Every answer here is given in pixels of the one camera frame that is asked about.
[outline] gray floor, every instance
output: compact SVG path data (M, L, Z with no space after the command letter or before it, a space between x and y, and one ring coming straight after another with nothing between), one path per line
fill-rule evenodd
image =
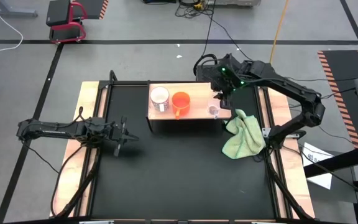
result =
M275 35L284 0L263 0L253 9L217 8L214 18L233 39L271 40ZM358 0L347 0L358 25ZM26 40L45 40L48 0L14 0L12 5L32 7L38 18L7 18ZM177 5L149 6L139 0L110 1L101 21L84 21L91 40L205 39L209 19L200 16L184 19L174 16ZM18 35L0 21L0 39L18 39ZM228 39L213 24L211 39ZM282 40L357 40L339 0L290 1L279 39ZM0 52L0 204L21 144L15 137L17 123L30 118L35 110L56 45L24 44L18 49ZM193 64L204 45L65 45L52 80L41 120L66 122L72 119L81 82L106 80L113 69L119 80L193 80ZM252 59L268 61L271 45L241 45ZM318 50L358 50L358 45L279 45L273 66L276 72L294 78L324 78ZM222 57L233 53L244 57L236 46L208 45L207 53ZM326 82L304 83L323 95L331 90ZM322 127L329 133L348 138L334 100L327 107ZM307 129L303 138L321 149L346 152L352 146L319 129ZM31 146L52 165L60 167L66 141L38 139ZM56 174L29 152L6 222L47 218ZM312 198L316 216L324 221L355 223L352 205Z

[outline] clear glass cup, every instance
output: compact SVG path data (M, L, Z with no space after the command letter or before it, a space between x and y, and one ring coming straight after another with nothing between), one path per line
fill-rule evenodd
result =
M214 119L218 118L219 110L221 109L219 99L210 99L207 104L207 113L212 115Z

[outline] white cable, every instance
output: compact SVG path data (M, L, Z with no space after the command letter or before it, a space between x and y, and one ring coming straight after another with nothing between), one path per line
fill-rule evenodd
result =
M13 50L13 49L18 48L18 47L20 46L20 44L23 42L23 35L22 35L17 29L15 29L13 26L11 26L9 23L7 23L1 16L0 16L0 19L1 19L6 25L8 25L10 28L12 28L14 31L16 31L16 32L21 36L20 42L19 42L15 47L8 47L8 48L5 48L5 49L0 49L0 51Z

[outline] orange cup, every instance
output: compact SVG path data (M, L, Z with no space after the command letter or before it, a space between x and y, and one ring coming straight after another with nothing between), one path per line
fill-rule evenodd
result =
M186 115L190 109L190 96L185 92L178 92L172 96L172 109L175 118L179 119L182 115Z

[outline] red stool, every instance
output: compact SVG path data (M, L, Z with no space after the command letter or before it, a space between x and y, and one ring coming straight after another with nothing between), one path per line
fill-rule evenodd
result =
M82 11L82 16L74 18L74 6ZM54 0L49 2L47 25L50 27L49 39L56 44L84 39L86 32L82 20L87 19L85 8L78 2Z

